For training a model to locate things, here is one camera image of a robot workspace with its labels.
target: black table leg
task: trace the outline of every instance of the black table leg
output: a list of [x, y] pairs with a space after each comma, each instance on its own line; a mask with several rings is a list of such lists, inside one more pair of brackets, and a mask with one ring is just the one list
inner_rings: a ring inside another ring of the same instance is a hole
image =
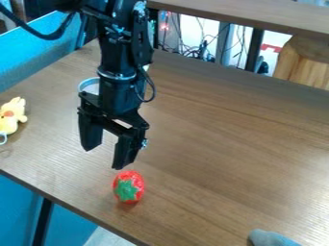
[[250, 72], [256, 72], [256, 64], [260, 55], [261, 45], [263, 42], [264, 30], [254, 28], [252, 32], [250, 48], [248, 51], [248, 58], [245, 65], [245, 70]]
[[38, 224], [33, 239], [33, 246], [42, 246], [47, 235], [47, 229], [51, 217], [51, 211], [53, 208], [53, 203], [43, 198], [42, 207], [40, 214], [38, 216]]

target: yellow stuffed toy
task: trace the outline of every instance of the yellow stuffed toy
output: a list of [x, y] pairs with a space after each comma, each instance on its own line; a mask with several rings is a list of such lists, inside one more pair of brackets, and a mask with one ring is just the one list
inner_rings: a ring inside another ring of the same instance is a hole
[[7, 141], [7, 135], [15, 133], [18, 129], [18, 122], [25, 123], [28, 118], [25, 115], [26, 101], [23, 98], [15, 97], [11, 102], [4, 104], [0, 109], [0, 135]]

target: strawberry toy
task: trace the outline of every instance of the strawberry toy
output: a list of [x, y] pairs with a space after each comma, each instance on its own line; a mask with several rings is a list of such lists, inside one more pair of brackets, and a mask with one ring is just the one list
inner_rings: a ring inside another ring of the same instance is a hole
[[134, 204], [144, 194], [144, 179], [137, 171], [122, 171], [115, 176], [113, 189], [118, 201]]

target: wire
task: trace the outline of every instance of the wire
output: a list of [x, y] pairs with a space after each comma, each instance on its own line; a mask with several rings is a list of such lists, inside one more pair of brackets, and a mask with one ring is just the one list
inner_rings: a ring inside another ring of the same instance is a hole
[[205, 36], [203, 37], [203, 39], [206, 39], [206, 37], [216, 38], [216, 37], [218, 37], [218, 35], [216, 35], [216, 36], [213, 36], [213, 35], [205, 35]]
[[[175, 22], [175, 20], [174, 20], [174, 18], [173, 18], [172, 15], [171, 15], [171, 21], [172, 21], [172, 24], [173, 24], [174, 27], [175, 27], [176, 33], [177, 33], [177, 35], [178, 35], [178, 37], [179, 37], [179, 39], [180, 39], [180, 42], [182, 43], [182, 46], [184, 46], [184, 48], [186, 48], [186, 49], [190, 49], [190, 47], [184, 43], [183, 38], [182, 38], [182, 30], [181, 30], [181, 27], [180, 27], [179, 24], [178, 24], [178, 27], [179, 27], [179, 28], [177, 27], [176, 22]], [[177, 16], [177, 22], [179, 23], [179, 15], [178, 15], [178, 13], [177, 13], [176, 16]]]
[[240, 60], [241, 60], [241, 57], [243, 55], [243, 50], [245, 52], [245, 55], [247, 56], [247, 52], [246, 52], [246, 48], [245, 48], [245, 26], [243, 26], [243, 28], [242, 28], [242, 40], [241, 40], [241, 37], [240, 37], [240, 34], [239, 34], [239, 29], [240, 29], [240, 26], [238, 26], [238, 29], [237, 29], [237, 36], [238, 36], [239, 43], [241, 45], [241, 50], [238, 53], [239, 58], [238, 58], [237, 68], [240, 66]]
[[239, 42], [236, 42], [235, 44], [233, 44], [230, 48], [224, 50], [224, 52], [227, 52], [229, 50], [232, 50], [234, 47], [236, 47], [239, 44]]
[[188, 57], [190, 54], [196, 54], [196, 55], [199, 55], [199, 50], [192, 50], [190, 52], [188, 52], [185, 56]]
[[149, 103], [151, 101], [154, 100], [154, 98], [156, 98], [157, 96], [157, 88], [154, 84], [154, 82], [152, 81], [152, 79], [150, 78], [150, 76], [148, 76], [148, 74], [146, 73], [146, 71], [144, 70], [144, 68], [142, 66], [138, 67], [139, 73], [142, 77], [144, 77], [144, 79], [146, 80], [146, 82], [151, 86], [152, 88], [152, 96], [149, 99], [144, 99], [142, 96], [140, 96], [139, 94], [139, 89], [137, 87], [137, 85], [134, 86], [135, 89], [135, 93], [138, 96], [138, 98], [141, 100], [141, 102], [143, 103]]
[[55, 39], [60, 38], [63, 35], [63, 33], [65, 32], [66, 27], [71, 23], [73, 16], [75, 15], [75, 12], [70, 13], [66, 17], [64, 22], [61, 24], [61, 26], [55, 32], [45, 35], [45, 34], [38, 32], [37, 30], [31, 28], [24, 21], [17, 18], [12, 12], [7, 10], [7, 8], [1, 3], [0, 3], [0, 12], [2, 14], [4, 14], [7, 18], [9, 18], [11, 21], [13, 21], [17, 26], [23, 28], [25, 31], [29, 32], [30, 34], [32, 34], [38, 38], [45, 39], [45, 40], [55, 40]]
[[[225, 37], [225, 41], [224, 41], [224, 45], [223, 45], [223, 48], [225, 49], [226, 48], [226, 45], [227, 45], [227, 40], [228, 40], [228, 36], [229, 36], [229, 33], [230, 32], [226, 32], [226, 37]], [[225, 50], [224, 51], [220, 51], [220, 63], [223, 63], [223, 57], [224, 57], [224, 54], [225, 54]]]
[[204, 40], [205, 32], [203, 30], [203, 26], [202, 26], [202, 24], [199, 20], [199, 17], [195, 17], [195, 18], [196, 18], [197, 23], [199, 23], [199, 26], [200, 26], [200, 29], [201, 29], [201, 41], [200, 41], [200, 45], [201, 45], [203, 40]]
[[224, 26], [219, 32], [218, 32], [218, 34], [215, 36], [215, 37], [213, 37], [213, 39], [208, 43], [208, 45], [210, 45], [212, 42], [214, 42], [214, 40], [216, 39], [216, 38], [218, 38], [219, 37], [219, 35], [228, 27], [229, 25], [226, 25], [226, 26]]
[[160, 41], [158, 41], [158, 42], [159, 42], [159, 45], [163, 48], [163, 51], [180, 54], [180, 53], [177, 52], [174, 48], [170, 47], [170, 46], [167, 45], [166, 43], [163, 44], [163, 43], [161, 43]]
[[199, 50], [199, 49], [200, 49], [199, 46], [193, 46], [193, 47], [191, 47], [190, 49], [186, 50], [182, 55], [183, 55], [183, 56], [186, 56], [186, 54], [187, 54], [188, 52], [190, 52], [190, 51], [192, 51], [192, 50]]

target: robotic arm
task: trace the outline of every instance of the robotic arm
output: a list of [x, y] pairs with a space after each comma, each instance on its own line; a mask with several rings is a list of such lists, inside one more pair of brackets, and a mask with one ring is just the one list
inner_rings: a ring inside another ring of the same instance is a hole
[[[156, 96], [156, 88], [143, 69], [145, 65], [152, 62], [153, 55], [148, 37], [149, 13], [146, 2], [143, 0], [103, 0], [97, 1], [97, 4], [91, 4], [89, 0], [53, 2], [57, 10], [71, 12], [67, 18], [72, 18], [73, 12], [82, 12], [97, 19], [102, 53], [101, 64], [97, 70], [100, 77], [99, 93], [98, 95], [85, 91], [79, 93], [80, 138], [84, 149], [89, 151], [102, 143], [103, 130], [118, 136], [112, 168], [122, 169], [134, 162], [139, 149], [147, 145], [145, 132], [149, 125], [139, 115], [138, 110], [142, 102], [150, 102]], [[0, 12], [6, 14], [1, 5]], [[24, 23], [17, 23], [17, 19], [13, 21], [26, 29]], [[64, 23], [57, 31], [56, 38], [63, 34]], [[151, 86], [153, 94], [150, 99], [145, 100], [147, 84]], [[116, 119], [131, 127], [126, 128], [118, 124], [115, 122]]]

